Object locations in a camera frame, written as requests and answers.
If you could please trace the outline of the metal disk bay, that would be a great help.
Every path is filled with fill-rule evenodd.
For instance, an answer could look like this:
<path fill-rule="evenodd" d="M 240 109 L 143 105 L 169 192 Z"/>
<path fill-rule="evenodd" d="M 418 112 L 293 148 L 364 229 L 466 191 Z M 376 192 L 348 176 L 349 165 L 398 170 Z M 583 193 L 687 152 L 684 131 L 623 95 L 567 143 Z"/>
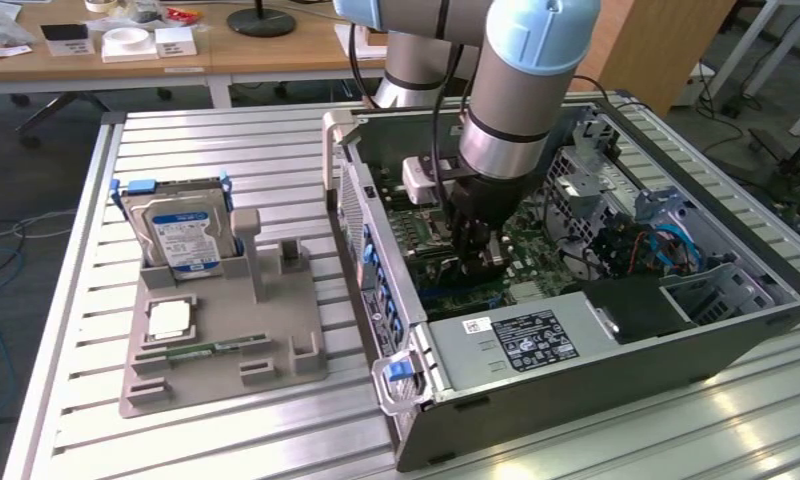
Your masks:
<path fill-rule="evenodd" d="M 778 305 L 754 277 L 732 263 L 687 276 L 668 275 L 660 279 L 660 285 L 690 321 L 698 325 L 707 325 Z"/>

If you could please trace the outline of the hard disk in blue caddy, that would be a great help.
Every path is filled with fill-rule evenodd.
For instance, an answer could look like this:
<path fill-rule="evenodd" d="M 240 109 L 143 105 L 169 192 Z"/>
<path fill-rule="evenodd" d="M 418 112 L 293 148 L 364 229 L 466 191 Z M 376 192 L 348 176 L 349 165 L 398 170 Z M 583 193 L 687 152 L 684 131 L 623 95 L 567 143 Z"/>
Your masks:
<path fill-rule="evenodd" d="M 173 278 L 216 276 L 225 259 L 243 254 L 232 230 L 232 182 L 217 177 L 180 181 L 111 181 L 109 196 L 128 221 L 147 268 Z"/>

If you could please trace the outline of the black chair base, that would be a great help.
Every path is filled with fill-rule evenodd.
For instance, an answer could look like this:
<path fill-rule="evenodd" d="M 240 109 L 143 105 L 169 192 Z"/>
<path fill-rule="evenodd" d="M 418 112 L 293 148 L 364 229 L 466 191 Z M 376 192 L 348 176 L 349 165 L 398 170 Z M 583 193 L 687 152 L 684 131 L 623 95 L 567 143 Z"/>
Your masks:
<path fill-rule="evenodd" d="M 164 87 L 155 89 L 157 98 L 163 101 L 171 101 L 173 98 L 172 91 Z M 9 100 L 17 107 L 28 107 L 31 99 L 27 94 L 11 94 Z M 112 109 L 99 98 L 99 95 L 92 91 L 69 91 L 63 92 L 37 112 L 16 127 L 17 140 L 20 145 L 27 149 L 36 149 L 41 145 L 41 140 L 35 135 L 31 135 L 31 130 L 37 127 L 49 117 L 61 111 L 68 105 L 76 101 L 87 102 L 101 113 L 109 113 Z"/>

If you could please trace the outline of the plastic bag with dark contents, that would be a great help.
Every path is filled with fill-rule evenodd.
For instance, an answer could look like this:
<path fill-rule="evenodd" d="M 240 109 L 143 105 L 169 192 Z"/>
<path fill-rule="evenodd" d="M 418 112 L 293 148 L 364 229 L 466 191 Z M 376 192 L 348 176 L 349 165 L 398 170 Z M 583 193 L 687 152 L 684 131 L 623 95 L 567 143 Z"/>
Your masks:
<path fill-rule="evenodd" d="M 84 24 L 92 31 L 100 32 L 117 28 L 155 30 L 167 26 L 159 0 L 119 0 L 116 8 Z"/>

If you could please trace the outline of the clear plastic bag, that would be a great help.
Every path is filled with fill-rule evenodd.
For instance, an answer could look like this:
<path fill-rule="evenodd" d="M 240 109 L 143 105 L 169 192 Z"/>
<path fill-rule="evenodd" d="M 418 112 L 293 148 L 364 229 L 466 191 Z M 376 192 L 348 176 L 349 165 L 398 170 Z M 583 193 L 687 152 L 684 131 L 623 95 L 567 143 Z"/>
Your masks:
<path fill-rule="evenodd" d="M 0 46 L 16 47 L 35 44 L 35 35 L 16 22 L 20 7 L 0 3 Z"/>

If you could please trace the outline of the grey plastic parts rack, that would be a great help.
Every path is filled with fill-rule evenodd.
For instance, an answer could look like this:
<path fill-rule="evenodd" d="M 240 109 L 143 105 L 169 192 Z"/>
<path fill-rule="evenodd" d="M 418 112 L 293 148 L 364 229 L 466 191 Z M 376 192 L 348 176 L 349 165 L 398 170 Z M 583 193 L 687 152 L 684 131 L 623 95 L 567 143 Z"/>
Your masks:
<path fill-rule="evenodd" d="M 231 214 L 244 252 L 221 263 L 216 276 L 173 278 L 167 267 L 141 268 L 128 354 L 119 399 L 125 418 L 196 406 L 321 380 L 328 375 L 309 252 L 299 238 L 255 246 L 260 216 L 255 209 Z M 152 306 L 185 300 L 189 328 L 175 338 L 148 336 Z M 265 334 L 240 350 L 169 360 L 169 349 Z"/>

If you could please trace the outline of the black round lamp base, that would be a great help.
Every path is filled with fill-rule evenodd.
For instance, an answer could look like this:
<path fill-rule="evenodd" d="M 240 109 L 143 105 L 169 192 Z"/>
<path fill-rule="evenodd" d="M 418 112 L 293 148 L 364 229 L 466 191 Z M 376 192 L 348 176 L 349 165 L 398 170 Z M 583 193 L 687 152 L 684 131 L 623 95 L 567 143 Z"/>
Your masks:
<path fill-rule="evenodd" d="M 253 7 L 231 13 L 228 27 L 239 34 L 256 38 L 275 38 L 292 33 L 297 22 L 295 17 L 264 6 L 263 0 L 253 0 Z"/>

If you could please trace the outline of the wooden desk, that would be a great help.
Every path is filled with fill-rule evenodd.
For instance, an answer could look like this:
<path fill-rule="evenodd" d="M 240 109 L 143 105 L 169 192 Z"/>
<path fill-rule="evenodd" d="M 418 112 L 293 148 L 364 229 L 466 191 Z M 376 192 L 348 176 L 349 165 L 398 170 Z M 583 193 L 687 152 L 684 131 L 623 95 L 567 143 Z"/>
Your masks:
<path fill-rule="evenodd" d="M 195 33 L 197 54 L 124 63 L 105 63 L 97 52 L 51 54 L 41 27 L 80 24 L 100 17 L 81 0 L 25 5 L 17 21 L 36 36 L 36 43 L 29 53 L 0 58 L 0 94 L 203 86 L 209 89 L 213 106 L 228 108 L 228 87 L 235 83 L 352 76 L 331 4 L 301 6 L 272 1 L 271 6 L 292 13 L 297 27 L 291 34 L 269 39 L 247 37 L 228 28 L 227 17 L 247 7 L 243 2 L 175 5 L 203 14 Z"/>

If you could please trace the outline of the white paper stack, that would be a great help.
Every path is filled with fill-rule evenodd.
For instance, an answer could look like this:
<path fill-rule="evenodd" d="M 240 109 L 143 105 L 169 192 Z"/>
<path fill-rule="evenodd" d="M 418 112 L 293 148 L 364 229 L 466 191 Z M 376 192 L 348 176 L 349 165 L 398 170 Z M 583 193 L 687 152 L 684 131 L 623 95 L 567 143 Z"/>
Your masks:
<path fill-rule="evenodd" d="M 335 34 L 345 55 L 349 55 L 349 24 L 335 24 Z M 353 29 L 353 45 L 356 57 L 360 60 L 380 60 L 387 57 L 388 34 L 375 31 L 368 27 L 357 26 Z"/>

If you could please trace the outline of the grey power supply with label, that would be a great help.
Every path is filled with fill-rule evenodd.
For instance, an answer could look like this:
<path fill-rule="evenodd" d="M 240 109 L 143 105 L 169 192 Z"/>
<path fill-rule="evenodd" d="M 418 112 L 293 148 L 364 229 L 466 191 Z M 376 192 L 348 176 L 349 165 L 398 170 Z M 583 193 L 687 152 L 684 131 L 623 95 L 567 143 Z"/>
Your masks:
<path fill-rule="evenodd" d="M 548 373 L 619 348 L 582 292 L 439 320 L 430 334 L 455 391 Z"/>

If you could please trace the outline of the silver finned chipset heatsink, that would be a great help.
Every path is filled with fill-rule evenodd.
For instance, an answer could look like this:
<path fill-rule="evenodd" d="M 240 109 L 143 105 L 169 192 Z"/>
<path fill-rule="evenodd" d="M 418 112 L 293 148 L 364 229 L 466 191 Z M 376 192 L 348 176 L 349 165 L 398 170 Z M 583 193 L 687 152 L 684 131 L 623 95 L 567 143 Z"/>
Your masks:
<path fill-rule="evenodd" d="M 516 283 L 510 286 L 510 296 L 516 304 L 534 302 L 551 297 L 544 285 L 535 281 Z"/>

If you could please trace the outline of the open dark grey PC case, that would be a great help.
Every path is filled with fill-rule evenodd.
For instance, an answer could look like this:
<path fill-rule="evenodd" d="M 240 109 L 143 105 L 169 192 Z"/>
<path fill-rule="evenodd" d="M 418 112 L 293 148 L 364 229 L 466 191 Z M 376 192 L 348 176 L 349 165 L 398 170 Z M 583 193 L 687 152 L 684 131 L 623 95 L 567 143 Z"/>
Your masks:
<path fill-rule="evenodd" d="M 600 95 L 567 99 L 520 204 L 536 202 L 546 237 L 586 278 L 582 292 L 619 348 L 548 373 L 455 391 L 392 233 L 375 169 L 438 158 L 459 169 L 466 110 L 336 107 L 323 118 L 324 185 L 345 285 L 363 336 L 395 468 L 436 466 L 506 441 L 714 379 L 800 324 L 800 239 L 644 108 Z M 576 123 L 607 116 L 619 161 L 636 181 L 635 215 L 610 219 L 591 243 L 550 231 L 547 174 Z M 778 305 L 707 325 L 690 321 L 660 279 L 732 263 Z"/>

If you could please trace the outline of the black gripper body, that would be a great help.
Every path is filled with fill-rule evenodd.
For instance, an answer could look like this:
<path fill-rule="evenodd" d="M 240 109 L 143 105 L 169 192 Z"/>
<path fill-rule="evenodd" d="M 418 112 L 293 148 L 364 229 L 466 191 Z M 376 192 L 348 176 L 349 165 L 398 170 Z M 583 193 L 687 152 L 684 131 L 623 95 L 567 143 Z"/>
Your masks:
<path fill-rule="evenodd" d="M 448 197 L 452 225 L 462 231 L 500 230 L 524 195 L 524 177 L 499 180 L 478 174 L 458 178 Z"/>

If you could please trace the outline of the perforated metal drive cage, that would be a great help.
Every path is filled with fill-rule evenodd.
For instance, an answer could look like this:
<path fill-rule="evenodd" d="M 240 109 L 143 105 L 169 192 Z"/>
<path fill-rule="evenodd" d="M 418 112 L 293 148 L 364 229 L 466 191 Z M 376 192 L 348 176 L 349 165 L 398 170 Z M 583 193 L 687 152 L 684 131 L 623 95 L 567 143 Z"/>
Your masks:
<path fill-rule="evenodd" d="M 548 170 L 547 226 L 584 243 L 616 215 L 635 215 L 639 186 L 619 161 L 620 139 L 607 116 L 580 120 Z"/>

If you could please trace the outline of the white labelled box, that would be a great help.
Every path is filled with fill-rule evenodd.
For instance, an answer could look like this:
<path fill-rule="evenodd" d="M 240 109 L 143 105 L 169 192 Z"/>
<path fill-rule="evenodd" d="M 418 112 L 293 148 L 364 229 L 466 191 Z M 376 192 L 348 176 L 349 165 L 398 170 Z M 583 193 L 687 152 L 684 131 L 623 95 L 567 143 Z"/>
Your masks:
<path fill-rule="evenodd" d="M 189 27 L 169 27 L 155 30 L 155 46 L 160 58 L 195 56 L 197 46 Z"/>

